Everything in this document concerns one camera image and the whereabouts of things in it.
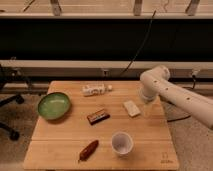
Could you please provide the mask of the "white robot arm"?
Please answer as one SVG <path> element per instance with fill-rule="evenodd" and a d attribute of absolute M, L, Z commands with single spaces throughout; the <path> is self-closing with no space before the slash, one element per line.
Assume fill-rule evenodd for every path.
<path fill-rule="evenodd" d="M 169 78 L 170 71 L 163 65 L 144 71 L 140 97 L 150 102 L 160 95 L 213 130 L 213 100 L 170 83 Z"/>

